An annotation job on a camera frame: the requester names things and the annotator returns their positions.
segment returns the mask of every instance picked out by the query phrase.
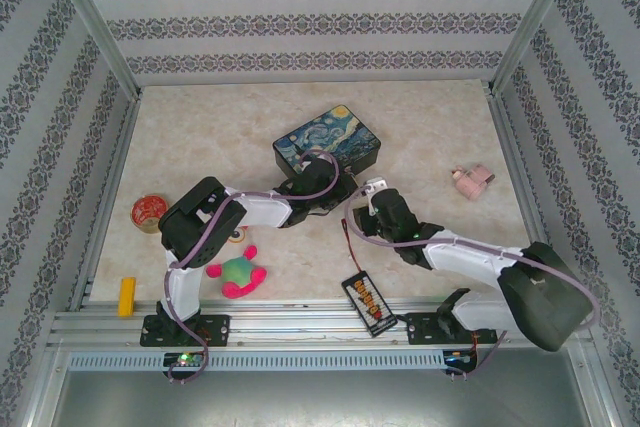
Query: beige tabletop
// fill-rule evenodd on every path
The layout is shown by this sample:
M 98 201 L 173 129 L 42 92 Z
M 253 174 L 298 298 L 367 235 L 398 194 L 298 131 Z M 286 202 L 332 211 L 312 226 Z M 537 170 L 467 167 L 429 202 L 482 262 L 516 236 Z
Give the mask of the beige tabletop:
M 382 142 L 377 163 L 358 182 L 383 176 L 418 220 L 503 246 L 529 244 L 491 114 L 479 81 L 344 82 L 147 87 L 118 188 L 92 301 L 118 299 L 123 277 L 136 277 L 136 300 L 158 300 L 166 269 L 160 234 L 131 222 L 133 203 L 159 193 L 177 201 L 214 176 L 239 190 L 269 190 L 284 174 L 272 142 L 345 104 Z M 496 179 L 476 202 L 453 186 L 457 164 L 486 165 Z M 356 273 L 340 226 L 342 209 L 290 229 L 254 227 L 227 243 L 217 262 L 254 243 L 268 277 L 246 300 L 344 298 Z M 391 249 L 352 239 L 356 257 L 387 298 L 447 296 L 474 286 L 464 277 L 405 264 Z M 222 298 L 220 280 L 203 279 L 201 298 Z

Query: red wire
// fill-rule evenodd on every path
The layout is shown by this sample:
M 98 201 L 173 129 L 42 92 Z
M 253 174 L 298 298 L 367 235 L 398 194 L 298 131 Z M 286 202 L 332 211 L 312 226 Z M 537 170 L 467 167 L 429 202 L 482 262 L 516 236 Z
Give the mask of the red wire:
M 349 253 L 351 254 L 351 259 L 353 259 L 353 263 L 356 264 L 358 272 L 362 272 L 358 261 L 356 260 L 356 254 L 353 253 L 353 248 L 351 247 L 351 239 L 349 238 L 349 229 L 347 227 L 346 219 L 342 219 L 342 230 L 344 230 L 344 236 L 347 238 L 347 245 L 349 246 Z

